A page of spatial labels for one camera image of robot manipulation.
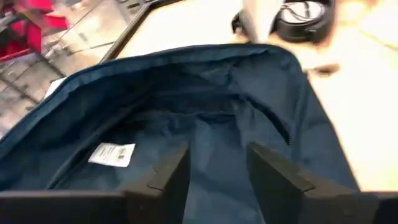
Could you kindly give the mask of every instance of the fabric label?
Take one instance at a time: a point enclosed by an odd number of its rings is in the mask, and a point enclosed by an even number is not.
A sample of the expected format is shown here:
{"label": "fabric label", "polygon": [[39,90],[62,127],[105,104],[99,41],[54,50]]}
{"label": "fabric label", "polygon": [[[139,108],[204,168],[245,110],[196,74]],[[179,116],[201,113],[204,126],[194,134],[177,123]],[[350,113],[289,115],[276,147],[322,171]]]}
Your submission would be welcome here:
{"label": "fabric label", "polygon": [[106,166],[127,167],[135,146],[135,144],[117,145],[101,143],[92,153],[88,162]]}

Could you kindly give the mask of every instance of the fabric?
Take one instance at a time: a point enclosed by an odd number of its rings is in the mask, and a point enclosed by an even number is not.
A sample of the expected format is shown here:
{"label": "fabric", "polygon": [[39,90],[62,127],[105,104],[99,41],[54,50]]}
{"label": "fabric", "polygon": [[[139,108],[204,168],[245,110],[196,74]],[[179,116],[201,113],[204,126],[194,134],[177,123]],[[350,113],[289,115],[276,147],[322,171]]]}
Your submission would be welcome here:
{"label": "fabric", "polygon": [[[272,45],[168,50],[68,77],[1,139],[0,189],[116,189],[183,141],[191,150],[184,223],[264,223],[249,142],[358,189],[300,64]],[[129,166],[88,163],[102,142],[136,144]]]}

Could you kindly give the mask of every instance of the beige surface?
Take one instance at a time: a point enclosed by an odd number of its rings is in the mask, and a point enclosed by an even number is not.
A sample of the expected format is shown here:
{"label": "beige surface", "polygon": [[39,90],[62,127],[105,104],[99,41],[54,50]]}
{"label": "beige surface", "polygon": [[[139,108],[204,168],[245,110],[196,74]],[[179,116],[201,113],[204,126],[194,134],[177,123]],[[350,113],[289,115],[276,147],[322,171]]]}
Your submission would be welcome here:
{"label": "beige surface", "polygon": [[[230,22],[241,3],[186,0],[157,9],[119,57],[234,41]],[[311,84],[335,125],[360,187],[398,190],[398,54],[360,34],[356,21],[366,7],[356,1],[339,2],[333,39],[323,44],[327,48],[289,44],[275,35],[270,42],[291,50],[303,68],[340,64],[340,71],[330,77],[311,75]]]}

